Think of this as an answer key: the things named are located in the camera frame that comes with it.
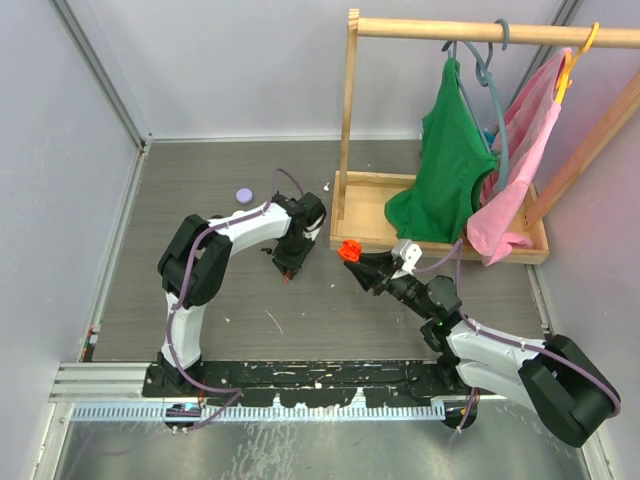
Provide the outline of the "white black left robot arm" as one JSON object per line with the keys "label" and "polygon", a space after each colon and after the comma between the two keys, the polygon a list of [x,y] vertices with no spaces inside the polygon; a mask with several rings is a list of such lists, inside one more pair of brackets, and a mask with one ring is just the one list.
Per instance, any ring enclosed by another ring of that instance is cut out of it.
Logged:
{"label": "white black left robot arm", "polygon": [[229,260],[274,240],[273,264],[286,281],[302,268],[327,216],[316,195],[279,193],[258,207],[229,217],[186,217],[158,263],[167,301],[167,330],[157,356],[162,380],[178,396],[202,383],[200,335],[206,305],[219,292]]}

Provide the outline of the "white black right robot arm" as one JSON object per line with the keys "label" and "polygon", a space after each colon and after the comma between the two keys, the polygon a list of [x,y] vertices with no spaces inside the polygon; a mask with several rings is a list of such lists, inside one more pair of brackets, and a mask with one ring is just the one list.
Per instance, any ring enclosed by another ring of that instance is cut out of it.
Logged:
{"label": "white black right robot arm", "polygon": [[457,277],[419,279],[422,250],[416,243],[402,240],[389,251],[365,253],[347,241],[338,254],[365,291],[387,293],[424,319],[421,333],[440,355],[438,379],[447,392],[469,387],[501,395],[535,412],[572,447],[583,446],[620,414],[619,393],[572,339],[528,339],[472,319],[462,310]]}

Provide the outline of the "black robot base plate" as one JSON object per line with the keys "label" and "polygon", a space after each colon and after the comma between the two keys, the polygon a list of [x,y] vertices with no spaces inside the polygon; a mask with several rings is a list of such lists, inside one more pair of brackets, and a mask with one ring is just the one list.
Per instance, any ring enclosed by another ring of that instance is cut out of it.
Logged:
{"label": "black robot base plate", "polygon": [[237,403],[246,407],[279,402],[286,408],[318,408],[346,407],[361,394],[366,407],[376,408],[428,406],[435,397],[470,393],[459,380],[445,383],[439,365],[424,360],[202,361],[189,373],[214,390],[167,374],[156,362],[146,370],[142,396],[199,397],[220,406],[239,389]]}

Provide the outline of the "orange earbud charging case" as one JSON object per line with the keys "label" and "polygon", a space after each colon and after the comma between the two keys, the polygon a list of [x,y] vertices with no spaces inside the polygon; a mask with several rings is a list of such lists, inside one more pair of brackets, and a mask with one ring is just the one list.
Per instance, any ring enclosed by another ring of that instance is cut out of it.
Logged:
{"label": "orange earbud charging case", "polygon": [[347,239],[338,249],[338,254],[343,261],[358,262],[362,254],[362,246],[354,239]]}

